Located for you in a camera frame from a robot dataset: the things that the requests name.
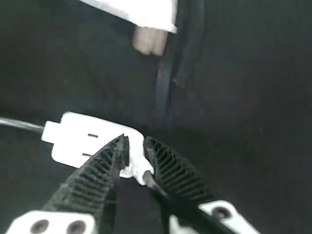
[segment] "white cable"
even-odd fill
[[[29,123],[29,122],[25,122],[25,121],[21,121],[17,119],[12,119],[12,118],[4,118],[4,117],[0,117],[0,125],[21,128],[21,129],[30,130],[30,131],[37,132],[37,133],[42,133],[44,129],[43,126],[40,126],[37,124],[33,124],[33,123]]]

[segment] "dark background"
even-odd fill
[[[77,0],[0,2],[0,109],[43,124],[66,111],[138,128],[187,157],[263,234],[312,232],[312,3],[206,0],[201,53],[153,118],[159,59],[134,26]],[[73,171],[36,134],[0,129],[0,232]],[[144,188],[122,181],[116,233],[160,233]]]

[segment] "black wire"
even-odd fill
[[[20,129],[25,129],[28,131],[36,132],[36,133],[43,133],[44,126],[17,120],[17,119],[12,119],[12,118],[4,118],[0,117],[0,125],[5,125],[5,126],[10,126],[10,127],[15,127],[15,128],[20,128]]]
[[[157,71],[155,117],[160,123],[164,122],[170,105],[171,81],[173,80],[179,87],[185,87],[187,79],[195,67],[204,32],[204,11],[203,0],[178,1],[176,16],[178,33],[176,35],[169,34],[167,46]]]

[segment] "white plastic piece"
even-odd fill
[[[140,27],[157,28],[173,33],[176,32],[176,0],[81,1],[124,20],[130,21]]]
[[[120,177],[134,177],[145,185],[143,174],[154,173],[144,156],[144,136],[136,129],[96,117],[67,112],[60,123],[47,121],[41,139],[53,143],[52,158],[72,167],[81,167],[91,155],[116,137],[124,134],[129,138],[129,166],[120,172]]]
[[[70,225],[76,221],[84,223],[83,234],[97,234],[96,222],[90,214],[67,213],[67,212],[47,212],[30,211],[13,220],[6,234],[33,234],[34,225],[38,225],[41,220],[47,220],[46,230],[37,232],[43,234],[65,234]]]
[[[216,208],[226,209],[231,216],[229,218],[221,219],[220,221],[229,229],[237,234],[260,234],[238,211],[227,201],[213,201],[205,204],[200,204],[199,208],[209,215],[213,214]]]

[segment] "white power adapter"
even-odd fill
[[[129,138],[129,166],[121,170],[120,177],[134,177],[145,185],[143,174],[154,173],[144,156],[144,136],[138,130],[96,117],[67,112],[60,123],[47,121],[41,139],[53,143],[52,158],[72,167],[81,167],[90,156],[116,137]]]

